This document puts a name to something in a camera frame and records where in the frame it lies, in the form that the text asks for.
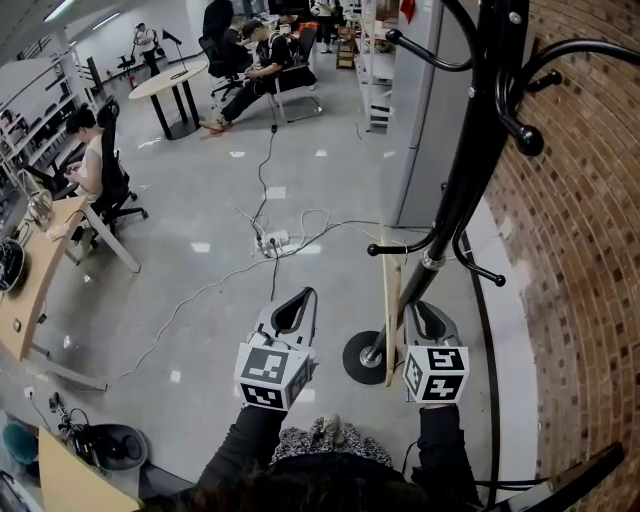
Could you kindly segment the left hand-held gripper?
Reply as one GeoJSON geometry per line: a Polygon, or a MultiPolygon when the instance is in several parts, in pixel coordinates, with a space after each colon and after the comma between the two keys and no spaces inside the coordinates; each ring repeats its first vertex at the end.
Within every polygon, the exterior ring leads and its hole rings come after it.
{"type": "Polygon", "coordinates": [[[288,411],[311,382],[318,365],[312,346],[317,292],[303,288],[260,312],[254,330],[240,344],[234,381],[245,405],[288,411]]]}

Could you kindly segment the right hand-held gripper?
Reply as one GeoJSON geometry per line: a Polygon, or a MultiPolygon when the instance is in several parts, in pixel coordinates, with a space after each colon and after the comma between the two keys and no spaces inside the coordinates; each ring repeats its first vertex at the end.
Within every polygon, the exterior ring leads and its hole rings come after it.
{"type": "Polygon", "coordinates": [[[470,374],[469,351],[453,320],[421,301],[404,310],[406,358],[402,378],[407,401],[456,404],[470,374]]]}

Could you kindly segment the wooden stick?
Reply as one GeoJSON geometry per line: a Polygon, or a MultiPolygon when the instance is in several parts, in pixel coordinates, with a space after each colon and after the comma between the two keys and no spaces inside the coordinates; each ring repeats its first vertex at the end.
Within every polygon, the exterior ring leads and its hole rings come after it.
{"type": "Polygon", "coordinates": [[[385,378],[384,386],[390,387],[396,365],[396,340],[398,333],[398,306],[402,288],[402,267],[395,255],[385,254],[382,259],[385,305],[385,378]]]}

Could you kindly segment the black metal coat rack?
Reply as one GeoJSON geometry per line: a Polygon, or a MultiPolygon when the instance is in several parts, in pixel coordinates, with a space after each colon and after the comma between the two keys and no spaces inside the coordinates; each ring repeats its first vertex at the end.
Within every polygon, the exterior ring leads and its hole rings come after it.
{"type": "Polygon", "coordinates": [[[408,255],[418,252],[419,263],[391,313],[401,322],[406,309],[425,309],[421,300],[445,263],[445,251],[454,249],[455,258],[471,273],[498,287],[504,276],[470,262],[459,250],[466,229],[496,168],[508,140],[527,157],[540,155],[544,138],[534,126],[522,123],[516,106],[525,93],[537,93],[561,83],[556,71],[534,76],[545,65],[576,53],[609,56],[640,66],[640,50],[593,38],[573,38],[553,43],[530,58],[524,56],[529,0],[481,0],[479,15],[471,18],[460,0],[440,0],[451,13],[466,40],[470,56],[460,63],[448,62],[411,40],[400,30],[387,32],[387,39],[438,70],[470,72],[468,103],[453,164],[443,186],[443,197],[426,236],[406,247],[372,244],[370,256],[408,255]]]}

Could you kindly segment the person's left forearm black sleeve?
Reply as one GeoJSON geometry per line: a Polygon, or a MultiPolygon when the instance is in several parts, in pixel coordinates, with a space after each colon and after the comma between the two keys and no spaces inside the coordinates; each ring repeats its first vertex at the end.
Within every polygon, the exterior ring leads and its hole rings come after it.
{"type": "Polygon", "coordinates": [[[230,426],[224,441],[205,466],[194,492],[217,490],[241,482],[272,460],[286,411],[246,405],[230,426]]]}

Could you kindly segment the person's right forearm black sleeve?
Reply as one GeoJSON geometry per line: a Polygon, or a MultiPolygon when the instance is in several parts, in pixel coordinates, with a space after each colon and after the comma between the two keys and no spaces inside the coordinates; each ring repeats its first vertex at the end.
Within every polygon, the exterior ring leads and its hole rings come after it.
{"type": "Polygon", "coordinates": [[[420,466],[411,479],[445,511],[471,512],[482,506],[469,463],[456,405],[429,405],[419,410],[417,440],[420,466]]]}

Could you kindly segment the white power strip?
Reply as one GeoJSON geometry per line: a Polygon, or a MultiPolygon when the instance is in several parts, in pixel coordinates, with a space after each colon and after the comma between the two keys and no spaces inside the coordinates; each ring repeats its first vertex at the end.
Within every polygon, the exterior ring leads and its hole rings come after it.
{"type": "Polygon", "coordinates": [[[290,243],[287,230],[266,232],[256,238],[255,246],[263,253],[280,251],[290,243]]]}

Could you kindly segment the person's shoe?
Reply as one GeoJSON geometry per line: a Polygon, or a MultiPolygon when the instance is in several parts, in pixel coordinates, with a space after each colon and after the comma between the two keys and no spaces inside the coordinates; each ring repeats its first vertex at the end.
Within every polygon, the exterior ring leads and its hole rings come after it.
{"type": "Polygon", "coordinates": [[[344,443],[341,419],[337,414],[324,415],[322,417],[322,423],[319,432],[322,436],[330,438],[335,445],[341,445],[344,443]]]}

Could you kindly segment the person's patterned skirt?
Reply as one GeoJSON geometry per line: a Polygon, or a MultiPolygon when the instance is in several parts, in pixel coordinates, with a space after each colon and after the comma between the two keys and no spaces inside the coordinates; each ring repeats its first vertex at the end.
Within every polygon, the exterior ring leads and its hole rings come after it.
{"type": "Polygon", "coordinates": [[[271,463],[298,456],[345,453],[382,464],[392,468],[392,458],[374,438],[362,436],[357,428],[341,420],[344,443],[335,445],[328,437],[319,432],[322,417],[317,418],[308,430],[298,427],[286,427],[279,434],[279,443],[275,448],[271,463]]]}

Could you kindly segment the white tall cabinet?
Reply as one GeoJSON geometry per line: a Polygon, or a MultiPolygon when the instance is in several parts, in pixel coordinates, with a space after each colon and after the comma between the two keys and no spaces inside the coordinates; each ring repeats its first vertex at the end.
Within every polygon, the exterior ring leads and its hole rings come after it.
{"type": "MultiPolygon", "coordinates": [[[[399,31],[451,64],[470,50],[462,28],[442,0],[415,0],[413,18],[399,31]]],[[[381,171],[384,223],[425,228],[435,220],[469,101],[472,72],[440,70],[396,48],[389,122],[381,171]]]]}

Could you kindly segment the grey round bin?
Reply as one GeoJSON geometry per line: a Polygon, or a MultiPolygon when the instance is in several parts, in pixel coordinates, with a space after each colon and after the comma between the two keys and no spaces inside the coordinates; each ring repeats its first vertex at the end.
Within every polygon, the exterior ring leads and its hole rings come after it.
{"type": "Polygon", "coordinates": [[[131,471],[148,459],[143,434],[122,424],[75,425],[69,441],[79,458],[101,471],[131,471]]]}

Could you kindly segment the black mesh office chair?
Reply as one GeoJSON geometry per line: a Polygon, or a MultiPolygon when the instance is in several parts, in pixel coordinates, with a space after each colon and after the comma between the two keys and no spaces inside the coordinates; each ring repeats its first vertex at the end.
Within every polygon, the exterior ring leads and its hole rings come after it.
{"type": "Polygon", "coordinates": [[[124,207],[129,199],[136,201],[138,196],[129,187],[130,177],[121,166],[119,151],[115,148],[119,114],[120,106],[111,95],[106,98],[96,117],[97,125],[102,130],[102,194],[93,202],[92,208],[112,234],[116,234],[116,221],[121,217],[141,214],[143,219],[147,219],[149,216],[143,207],[124,207]]]}

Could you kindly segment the office desk with white legs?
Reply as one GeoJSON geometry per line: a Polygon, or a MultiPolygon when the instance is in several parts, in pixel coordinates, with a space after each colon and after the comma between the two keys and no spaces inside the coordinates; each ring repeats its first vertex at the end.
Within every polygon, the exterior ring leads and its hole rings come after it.
{"type": "Polygon", "coordinates": [[[132,272],[137,273],[141,269],[140,264],[94,212],[86,197],[58,200],[52,207],[50,226],[61,230],[63,236],[53,239],[46,230],[32,227],[24,245],[29,262],[26,279],[17,292],[0,294],[0,343],[19,361],[29,356],[49,286],[68,241],[81,220],[85,219],[91,224],[132,272]]]}

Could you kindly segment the white open shelf unit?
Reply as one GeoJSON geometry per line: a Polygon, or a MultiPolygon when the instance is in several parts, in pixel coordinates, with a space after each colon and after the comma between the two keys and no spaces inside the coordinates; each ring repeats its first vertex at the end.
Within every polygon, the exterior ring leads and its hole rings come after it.
{"type": "Polygon", "coordinates": [[[368,132],[384,132],[389,122],[395,50],[385,35],[397,26],[398,8],[399,0],[358,0],[356,8],[356,71],[368,132]]]}

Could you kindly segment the round table with black legs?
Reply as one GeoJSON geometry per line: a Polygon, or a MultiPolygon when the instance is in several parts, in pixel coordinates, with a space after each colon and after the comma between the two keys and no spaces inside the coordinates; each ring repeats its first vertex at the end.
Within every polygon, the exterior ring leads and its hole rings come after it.
{"type": "Polygon", "coordinates": [[[190,80],[204,72],[206,68],[207,65],[204,62],[196,62],[182,71],[179,71],[178,67],[169,68],[135,87],[129,94],[129,99],[151,101],[167,140],[178,140],[189,136],[200,129],[203,120],[194,100],[190,80]],[[159,95],[165,91],[173,93],[180,115],[172,125],[167,122],[159,100],[159,95]]]}

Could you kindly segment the light wooden desk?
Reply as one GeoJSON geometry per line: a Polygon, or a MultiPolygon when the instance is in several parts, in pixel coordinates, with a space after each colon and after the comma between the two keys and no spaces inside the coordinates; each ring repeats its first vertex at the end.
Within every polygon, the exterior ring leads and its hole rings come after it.
{"type": "Polygon", "coordinates": [[[137,512],[143,505],[39,428],[39,473],[45,512],[137,512]]]}

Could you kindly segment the clear glass jar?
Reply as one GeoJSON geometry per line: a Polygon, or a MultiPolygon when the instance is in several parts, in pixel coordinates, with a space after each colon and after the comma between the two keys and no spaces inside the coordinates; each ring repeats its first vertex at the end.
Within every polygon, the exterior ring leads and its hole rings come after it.
{"type": "Polygon", "coordinates": [[[22,171],[22,186],[27,198],[27,214],[40,231],[47,231],[54,218],[53,196],[42,180],[27,169],[22,171]]]}

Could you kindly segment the black round basket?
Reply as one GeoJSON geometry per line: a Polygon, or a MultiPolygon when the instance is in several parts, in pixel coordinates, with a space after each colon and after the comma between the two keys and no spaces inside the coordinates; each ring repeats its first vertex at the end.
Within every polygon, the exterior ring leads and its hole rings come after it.
{"type": "Polygon", "coordinates": [[[11,292],[21,282],[25,271],[26,253],[14,240],[0,242],[0,292],[11,292]]]}

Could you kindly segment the black desk lamp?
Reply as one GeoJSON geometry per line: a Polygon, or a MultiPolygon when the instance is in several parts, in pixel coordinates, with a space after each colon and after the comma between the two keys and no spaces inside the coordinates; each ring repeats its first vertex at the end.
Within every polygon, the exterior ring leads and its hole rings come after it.
{"type": "Polygon", "coordinates": [[[186,67],[185,59],[181,51],[181,46],[183,42],[179,38],[177,38],[175,35],[167,31],[166,29],[162,29],[162,40],[170,41],[175,46],[175,50],[178,55],[177,62],[180,63],[180,66],[178,67],[178,71],[171,76],[171,79],[176,80],[186,75],[188,73],[188,69],[186,67]]]}

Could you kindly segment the teal round cushion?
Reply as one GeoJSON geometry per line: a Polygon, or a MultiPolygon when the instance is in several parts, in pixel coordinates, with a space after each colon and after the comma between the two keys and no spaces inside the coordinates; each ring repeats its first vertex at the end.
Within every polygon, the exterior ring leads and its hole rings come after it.
{"type": "Polygon", "coordinates": [[[29,466],[37,460],[38,440],[22,424],[9,421],[2,429],[2,440],[16,463],[29,466]]]}

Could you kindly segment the black visitor chair metal frame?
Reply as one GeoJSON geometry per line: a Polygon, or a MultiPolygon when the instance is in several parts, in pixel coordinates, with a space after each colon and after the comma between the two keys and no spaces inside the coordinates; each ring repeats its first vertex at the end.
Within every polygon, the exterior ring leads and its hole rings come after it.
{"type": "Polygon", "coordinates": [[[312,91],[317,82],[312,70],[316,28],[303,27],[292,41],[298,44],[294,64],[276,74],[275,91],[270,95],[277,112],[287,124],[318,117],[324,112],[318,96],[312,91]]]}

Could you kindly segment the white wall shelving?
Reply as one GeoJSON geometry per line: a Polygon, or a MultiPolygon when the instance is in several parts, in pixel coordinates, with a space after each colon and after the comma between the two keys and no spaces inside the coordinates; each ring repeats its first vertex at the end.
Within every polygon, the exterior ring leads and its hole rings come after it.
{"type": "Polygon", "coordinates": [[[97,108],[92,85],[73,48],[0,67],[0,186],[61,149],[66,118],[82,104],[97,108]]]}

